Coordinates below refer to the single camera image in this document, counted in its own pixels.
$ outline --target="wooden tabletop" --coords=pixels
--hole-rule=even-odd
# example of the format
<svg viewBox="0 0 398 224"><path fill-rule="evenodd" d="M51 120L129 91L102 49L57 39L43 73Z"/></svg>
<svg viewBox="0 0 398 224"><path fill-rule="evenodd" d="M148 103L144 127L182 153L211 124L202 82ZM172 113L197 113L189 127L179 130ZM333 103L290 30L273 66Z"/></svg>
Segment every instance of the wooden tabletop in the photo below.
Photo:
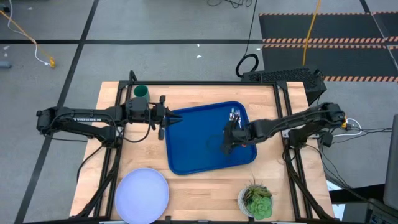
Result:
<svg viewBox="0 0 398 224"><path fill-rule="evenodd" d="M114 106L117 87L118 82L102 83L97 109ZM288 83L288 87L293 113L307 109L303 84ZM250 121L278 118L271 86L153 85L148 86L148 89L151 101L158 101L160 95L166 95L166 105L171 110L234 100L244 105ZM133 140L140 139L146 130L146 124L128 124L125 136ZM307 144L317 147L314 140L308 140ZM99 146L97 140L89 140L85 158ZM104 152L104 149L101 150L82 168L70 215L80 212L97 190ZM301 153L309 191L323 209L333 216L319 153L310 147L303 148ZM170 215L172 220L248 220L247 216L239 211L237 197L238 192L252 180L252 174L256 181L267 186L274 196L273 213L266 220L294 220L288 175L285 162L282 160L280 133L266 142L257 144L257 157L250 164L191 175L176 175L170 171L167 163L165 141L157 139L157 131L151 131L147 139L140 143L131 144L126 141L123 143L118 184L124 176L140 167L150 167L159 171L169 183L169 204L159 220L164 220L166 215ZM298 188L297 195L301 216L305 217L302 194ZM100 215L105 214L107 201L108 191L104 194ZM111 218L120 219L115 208Z"/></svg>

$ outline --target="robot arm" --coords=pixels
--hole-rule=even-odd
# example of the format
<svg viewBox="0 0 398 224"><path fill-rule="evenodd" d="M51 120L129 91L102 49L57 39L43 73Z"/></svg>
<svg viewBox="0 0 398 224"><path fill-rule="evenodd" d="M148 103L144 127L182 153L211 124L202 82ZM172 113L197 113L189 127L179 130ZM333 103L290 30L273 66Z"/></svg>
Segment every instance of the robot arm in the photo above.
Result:
<svg viewBox="0 0 398 224"><path fill-rule="evenodd" d="M222 150L230 154L238 145L264 142L279 131L304 125L300 129L289 131L289 143L293 147L303 146L307 138L323 128L338 128L345 122L345 114L334 103L323 103L303 112L295 113L280 119L259 119L239 128L238 119L232 119L224 127Z"/></svg>
<svg viewBox="0 0 398 224"><path fill-rule="evenodd" d="M164 138L164 127L181 121L180 115L173 114L164 106L165 96L159 103L147 103L144 98L133 98L121 106L112 106L105 110L73 109L67 107L48 108L36 113L37 130L48 135L58 131L81 134L89 138L97 138L104 146L110 147L116 142L117 128L126 123L147 123L155 130L159 128L159 140ZM94 127L81 122L104 122L109 126Z"/></svg>

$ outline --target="white cable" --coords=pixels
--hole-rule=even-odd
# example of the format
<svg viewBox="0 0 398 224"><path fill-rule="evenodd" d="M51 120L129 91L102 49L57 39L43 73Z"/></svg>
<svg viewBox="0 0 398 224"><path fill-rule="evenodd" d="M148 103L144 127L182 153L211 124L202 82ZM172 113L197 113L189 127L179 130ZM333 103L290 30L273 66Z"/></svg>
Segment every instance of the white cable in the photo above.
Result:
<svg viewBox="0 0 398 224"><path fill-rule="evenodd" d="M334 135L333 137L339 137L339 136L357 136L357 135L360 135L360 134L362 134L362 127L361 127L361 125L359 124L359 122L357 122L355 119L353 119L353 118L347 118L347 124L348 124L348 121L354 121L357 125L358 125L358 127L359 127L359 132L358 133L354 133L354 134L336 134L336 135Z"/></svg>
<svg viewBox="0 0 398 224"><path fill-rule="evenodd" d="M11 23L11 19L12 19L12 13L14 12L14 10L13 10L13 8L12 8L12 1L9 0L9 2L10 2L10 19L8 20L8 23L7 23L8 29L10 29L10 30L13 31L13 32L16 32L17 34L21 34L21 35L23 35L24 37L27 37L27 38L28 38L28 36L26 36L24 33L19 32L18 30L13 30L13 29L11 29L10 23ZM50 63L44 62L43 60L40 60L40 59L37 57L37 44L35 44L35 58L36 58L38 61L42 62L44 65L47 65L47 66L50 65Z"/></svg>

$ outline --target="plant pot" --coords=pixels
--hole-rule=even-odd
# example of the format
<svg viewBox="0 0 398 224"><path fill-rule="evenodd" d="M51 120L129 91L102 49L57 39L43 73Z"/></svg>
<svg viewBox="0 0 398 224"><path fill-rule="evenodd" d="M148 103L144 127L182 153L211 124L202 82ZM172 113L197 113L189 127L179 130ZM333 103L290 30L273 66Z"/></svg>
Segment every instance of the plant pot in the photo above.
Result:
<svg viewBox="0 0 398 224"><path fill-rule="evenodd" d="M239 194L238 194L238 206L239 206L240 211L243 214L247 215L248 217L253 217L254 218L254 216L247 210L247 208L246 208L246 206L245 206L245 204L243 202L243 195L247 191L248 188L249 187L245 187L244 189L242 189L239 192ZM274 199L272 198L272 196L271 196L271 206L272 207L274 206Z"/></svg>

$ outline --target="plastic tray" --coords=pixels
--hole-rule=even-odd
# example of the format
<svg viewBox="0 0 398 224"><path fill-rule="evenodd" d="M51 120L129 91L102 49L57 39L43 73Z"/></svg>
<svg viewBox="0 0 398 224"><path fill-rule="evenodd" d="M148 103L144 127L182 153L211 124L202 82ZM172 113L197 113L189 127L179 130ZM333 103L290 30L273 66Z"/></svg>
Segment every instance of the plastic tray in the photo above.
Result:
<svg viewBox="0 0 398 224"><path fill-rule="evenodd" d="M178 175L248 164L257 148L237 146L230 155L221 150L223 129L231 109L240 110L241 123L248 121L244 106L237 101L196 106L173 111L183 121L166 128L167 158L170 170Z"/></svg>

